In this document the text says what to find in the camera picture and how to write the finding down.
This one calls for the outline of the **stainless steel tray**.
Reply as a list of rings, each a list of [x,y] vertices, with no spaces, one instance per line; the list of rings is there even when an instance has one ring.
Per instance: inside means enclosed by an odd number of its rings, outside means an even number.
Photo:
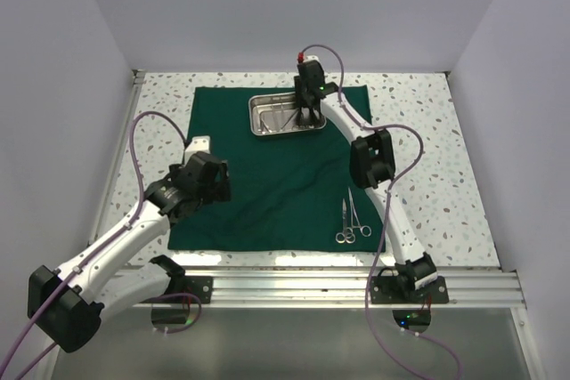
[[[248,100],[250,131],[256,137],[321,130],[327,121],[318,111],[315,120],[309,109],[297,106],[294,93],[254,95]]]

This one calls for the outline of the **green surgical cloth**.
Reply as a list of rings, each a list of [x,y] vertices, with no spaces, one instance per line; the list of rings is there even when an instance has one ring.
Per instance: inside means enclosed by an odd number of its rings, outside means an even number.
[[[256,137],[248,100],[269,88],[196,89],[188,134],[208,135],[212,153],[228,164],[231,200],[201,208],[170,232],[178,251],[262,252],[281,250],[374,252],[382,222],[349,174],[350,147],[334,125],[321,130]],[[348,225],[351,188],[365,238],[339,244],[342,201]]]

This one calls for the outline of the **steel surgical scissors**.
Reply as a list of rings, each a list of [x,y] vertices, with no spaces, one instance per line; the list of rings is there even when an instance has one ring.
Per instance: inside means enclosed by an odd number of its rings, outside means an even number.
[[[339,244],[353,244],[355,242],[355,235],[348,225],[348,212],[346,201],[342,201],[342,229],[335,235],[335,240]]]

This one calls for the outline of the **long steel hemostat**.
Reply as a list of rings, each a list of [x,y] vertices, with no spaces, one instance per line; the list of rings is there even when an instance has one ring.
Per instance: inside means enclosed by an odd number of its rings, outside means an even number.
[[[350,226],[349,226],[350,231],[352,233],[358,231],[361,236],[365,238],[369,237],[372,233],[371,227],[361,223],[356,210],[354,196],[351,188],[348,188],[348,201],[350,206]]]

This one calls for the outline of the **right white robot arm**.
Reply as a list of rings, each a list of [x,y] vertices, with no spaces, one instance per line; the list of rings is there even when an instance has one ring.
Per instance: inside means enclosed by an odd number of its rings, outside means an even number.
[[[435,283],[435,264],[412,229],[402,203],[392,195],[398,178],[388,127],[374,126],[349,103],[338,86],[323,78],[294,77],[299,120],[325,118],[350,143],[349,173],[356,187],[365,191],[383,223],[382,239],[388,239],[395,259],[394,288],[407,302],[417,302]]]

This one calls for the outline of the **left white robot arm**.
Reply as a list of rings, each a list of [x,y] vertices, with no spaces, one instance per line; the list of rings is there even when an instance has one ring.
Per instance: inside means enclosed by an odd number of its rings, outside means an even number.
[[[42,265],[28,280],[28,317],[65,352],[87,344],[109,313],[113,297],[104,286],[155,238],[203,206],[231,198],[228,164],[196,151],[152,182],[137,205],[94,244],[50,270]]]

